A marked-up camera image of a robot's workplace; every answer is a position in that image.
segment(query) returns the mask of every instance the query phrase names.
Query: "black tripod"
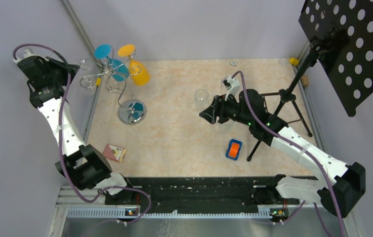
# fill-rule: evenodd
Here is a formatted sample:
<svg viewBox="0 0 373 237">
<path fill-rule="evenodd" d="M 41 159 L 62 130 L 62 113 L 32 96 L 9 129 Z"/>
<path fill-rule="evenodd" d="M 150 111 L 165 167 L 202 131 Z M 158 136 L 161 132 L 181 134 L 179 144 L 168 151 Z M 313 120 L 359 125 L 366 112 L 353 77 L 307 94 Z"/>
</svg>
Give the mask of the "black tripod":
<svg viewBox="0 0 373 237">
<path fill-rule="evenodd" d="M 294 106 L 294 108 L 295 108 L 295 110 L 296 110 L 296 112 L 297 112 L 297 114 L 298 114 L 298 116 L 300 118 L 298 120 L 291 121 L 291 122 L 301 121 L 303 123 L 304 128 L 307 131 L 307 134 L 308 134 L 309 137 L 312 137 L 313 134 L 311 133 L 310 129 L 308 128 L 308 125 L 305 122 L 305 120 L 303 118 L 303 115 L 301 114 L 300 109 L 297 106 L 296 95 L 293 95 L 293 90 L 297 86 L 298 81 L 300 80 L 300 78 L 304 75 L 305 71 L 309 67 L 313 67 L 314 66 L 314 64 L 316 63 L 318 57 L 319 57 L 319 53 L 317 52 L 317 50 L 314 49 L 314 48 L 311 48 L 309 54 L 307 55 L 307 57 L 305 58 L 305 60 L 301 64 L 301 66 L 299 67 L 299 69 L 298 69 L 298 71 L 296 73 L 296 76 L 294 77 L 293 81 L 291 82 L 291 84 L 290 84 L 290 86 L 288 87 L 287 90 L 281 89 L 278 92 L 261 94 L 262 97 L 271 96 L 271 95 L 279 95 L 281 97 L 279 105 L 278 105 L 277 109 L 274 112 L 275 116 L 277 116 L 279 114 L 279 112 L 281 111 L 282 107 L 284 107 L 285 103 L 291 101 L 291 103 L 293 104 L 293 106 Z M 252 156 L 253 156 L 253 154 L 255 153 L 256 149 L 258 148 L 258 146 L 260 144 L 261 144 L 261 140 L 259 140 L 256 143 L 255 147 L 253 147 L 253 150 L 250 153 L 250 155 L 248 156 L 247 161 L 251 161 L 252 160 Z"/>
</svg>

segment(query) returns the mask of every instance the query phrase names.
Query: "wooden table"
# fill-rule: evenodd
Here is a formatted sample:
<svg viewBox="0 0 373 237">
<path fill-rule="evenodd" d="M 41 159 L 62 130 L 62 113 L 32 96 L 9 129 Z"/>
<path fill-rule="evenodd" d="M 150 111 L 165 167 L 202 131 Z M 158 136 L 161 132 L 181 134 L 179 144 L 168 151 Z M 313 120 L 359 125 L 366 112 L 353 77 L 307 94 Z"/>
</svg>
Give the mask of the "wooden table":
<svg viewBox="0 0 373 237">
<path fill-rule="evenodd" d="M 103 151 L 107 144 L 125 148 L 122 163 L 110 161 L 114 172 L 137 177 L 187 176 L 273 176 L 310 175 L 284 153 L 261 144 L 251 162 L 246 157 L 257 142 L 248 127 L 234 123 L 231 132 L 220 134 L 198 116 L 194 107 L 194 92 L 206 89 L 210 101 L 221 94 L 221 80 L 242 70 L 247 88 L 259 93 L 276 92 L 287 88 L 294 77 L 291 66 L 283 66 L 278 59 L 239 59 L 237 66 L 231 60 L 148 61 L 151 80 L 144 86 L 135 86 L 128 80 L 127 89 L 136 94 L 147 107 L 145 119 L 134 126 L 124 125 L 117 116 L 119 94 L 101 92 L 96 106 L 88 143 Z M 294 91 L 297 104 L 307 119 L 307 113 L 298 87 Z M 279 97 L 267 97 L 271 113 Z M 291 103 L 279 114 L 285 121 L 298 119 Z M 306 140 L 309 138 L 301 122 L 291 127 Z M 230 139 L 243 142 L 237 161 L 225 157 Z"/>
</svg>

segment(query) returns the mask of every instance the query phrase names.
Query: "marble table surface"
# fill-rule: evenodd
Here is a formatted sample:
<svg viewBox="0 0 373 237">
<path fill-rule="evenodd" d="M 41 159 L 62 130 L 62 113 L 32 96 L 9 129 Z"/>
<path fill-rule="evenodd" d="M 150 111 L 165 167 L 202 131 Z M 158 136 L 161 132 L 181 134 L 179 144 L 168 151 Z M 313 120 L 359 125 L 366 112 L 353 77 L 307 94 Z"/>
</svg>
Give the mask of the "marble table surface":
<svg viewBox="0 0 373 237">
<path fill-rule="evenodd" d="M 147 107 L 145 119 L 133 126 L 120 122 L 117 116 L 119 94 L 107 92 L 102 83 L 88 143 L 101 152 L 107 144 L 125 148 L 123 162 L 110 160 L 110 164 L 114 172 L 129 177 L 311 175 L 287 155 L 264 143 L 252 161 L 247 162 L 246 157 L 257 142 L 247 126 L 235 122 L 232 130 L 225 134 L 219 130 L 219 125 L 211 125 L 198 116 L 194 92 L 206 89 L 212 101 L 214 95 L 221 94 L 221 80 L 237 70 L 243 71 L 247 88 L 259 93 L 287 88 L 295 75 L 290 65 L 281 65 L 278 59 L 239 59 L 235 67 L 230 61 L 143 62 L 151 75 L 150 82 L 135 86 L 129 79 L 127 84 L 129 93 L 134 93 Z M 298 86 L 294 94 L 308 122 Z M 267 97 L 271 113 L 278 102 L 278 96 Z M 298 119 L 291 103 L 284 106 L 279 117 L 285 121 Z M 290 126 L 315 144 L 314 137 L 307 136 L 301 122 Z M 225 157 L 230 139 L 243 142 L 237 161 Z"/>
</svg>

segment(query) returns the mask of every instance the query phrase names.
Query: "perforated board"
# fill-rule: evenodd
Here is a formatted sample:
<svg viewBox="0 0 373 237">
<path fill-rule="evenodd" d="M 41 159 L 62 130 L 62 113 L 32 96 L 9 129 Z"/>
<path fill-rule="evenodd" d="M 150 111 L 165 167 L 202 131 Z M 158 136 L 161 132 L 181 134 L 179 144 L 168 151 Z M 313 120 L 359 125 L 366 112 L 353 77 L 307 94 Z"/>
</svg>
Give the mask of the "perforated board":
<svg viewBox="0 0 373 237">
<path fill-rule="evenodd" d="M 319 59 L 350 117 L 373 93 L 373 0 L 306 0 L 299 23 L 309 40 L 332 27 L 349 43 Z"/>
</svg>

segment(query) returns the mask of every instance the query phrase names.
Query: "gray wall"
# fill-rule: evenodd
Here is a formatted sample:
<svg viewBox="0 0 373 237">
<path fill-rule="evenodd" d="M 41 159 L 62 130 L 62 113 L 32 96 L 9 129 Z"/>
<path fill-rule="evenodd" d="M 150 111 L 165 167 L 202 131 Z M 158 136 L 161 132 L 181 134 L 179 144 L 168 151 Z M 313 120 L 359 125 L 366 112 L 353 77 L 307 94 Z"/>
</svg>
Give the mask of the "gray wall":
<svg viewBox="0 0 373 237">
<path fill-rule="evenodd" d="M 304 0 L 71 0 L 94 46 L 138 60 L 297 57 Z"/>
<path fill-rule="evenodd" d="M 0 237 L 45 236 L 64 181 L 54 167 L 56 141 L 12 61 L 14 47 L 26 42 L 46 44 L 69 63 L 88 57 L 58 1 L 0 0 Z M 74 84 L 69 103 L 82 128 L 92 95 L 77 91 Z"/>
<path fill-rule="evenodd" d="M 327 151 L 349 164 L 357 161 L 367 171 L 366 193 L 356 208 L 368 236 L 373 236 L 373 94 L 357 108 L 356 116 L 350 118 L 320 63 L 309 69 L 306 75 L 310 78 L 307 92 L 314 105 Z"/>
</svg>

